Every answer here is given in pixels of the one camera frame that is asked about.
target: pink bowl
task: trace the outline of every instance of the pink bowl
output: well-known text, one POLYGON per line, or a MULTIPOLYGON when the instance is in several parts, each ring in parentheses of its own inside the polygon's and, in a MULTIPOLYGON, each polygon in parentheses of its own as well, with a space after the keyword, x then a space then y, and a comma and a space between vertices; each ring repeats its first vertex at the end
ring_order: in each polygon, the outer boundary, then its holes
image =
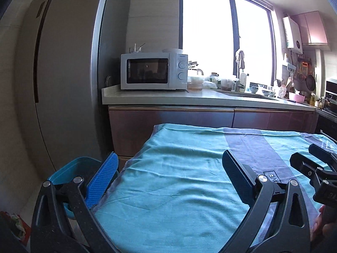
POLYGON ((304 102, 304 96, 289 92, 289 100, 296 101, 296 103, 302 104, 304 102))

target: human hand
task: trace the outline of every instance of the human hand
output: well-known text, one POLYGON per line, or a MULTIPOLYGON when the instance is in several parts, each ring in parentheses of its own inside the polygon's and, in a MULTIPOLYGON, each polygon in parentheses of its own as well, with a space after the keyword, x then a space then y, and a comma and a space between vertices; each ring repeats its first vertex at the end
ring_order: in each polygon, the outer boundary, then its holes
POLYGON ((314 226, 312 227, 312 230, 310 231, 310 238, 312 241, 315 240, 317 236, 321 234, 322 231, 323 231, 323 236, 326 237, 331 232, 331 230, 337 225, 337 222, 323 225, 322 218, 323 218, 324 209, 325 209, 325 205, 322 205, 319 210, 320 214, 316 218, 314 226))

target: kitchen sink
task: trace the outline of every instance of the kitchen sink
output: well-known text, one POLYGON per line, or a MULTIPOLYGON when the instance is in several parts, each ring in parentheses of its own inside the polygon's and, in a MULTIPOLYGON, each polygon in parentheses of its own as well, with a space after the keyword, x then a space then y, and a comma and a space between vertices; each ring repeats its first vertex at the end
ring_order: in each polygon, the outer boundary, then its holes
POLYGON ((265 99, 265 100, 276 100, 274 97, 268 97, 264 95, 254 94, 254 93, 244 93, 244 92, 234 92, 234 91, 223 91, 217 90, 217 92, 233 96, 233 97, 243 97, 243 98, 257 98, 257 99, 265 99))

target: wall cabinet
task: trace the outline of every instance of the wall cabinet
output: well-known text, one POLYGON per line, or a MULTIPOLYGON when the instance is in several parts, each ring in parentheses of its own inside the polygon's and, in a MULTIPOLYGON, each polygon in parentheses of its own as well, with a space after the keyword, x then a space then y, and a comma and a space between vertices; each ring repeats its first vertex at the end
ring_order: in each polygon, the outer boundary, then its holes
POLYGON ((273 131, 314 133, 315 111, 271 109, 233 109, 207 107, 131 107, 111 106, 109 116, 112 140, 120 165, 133 157, 150 138, 153 127, 172 123, 198 127, 254 128, 273 131))
POLYGON ((321 15, 312 11, 291 16, 300 28, 303 49, 328 48, 328 40, 321 15))

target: window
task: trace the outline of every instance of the window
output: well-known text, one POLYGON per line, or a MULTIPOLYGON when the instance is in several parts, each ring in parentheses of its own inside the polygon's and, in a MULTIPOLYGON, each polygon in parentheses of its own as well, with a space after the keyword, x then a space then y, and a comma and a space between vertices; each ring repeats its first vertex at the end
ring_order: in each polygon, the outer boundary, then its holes
POLYGON ((271 12, 250 0, 180 0, 179 45, 205 75, 236 75, 235 52, 245 54, 250 81, 270 85, 275 75, 271 12))

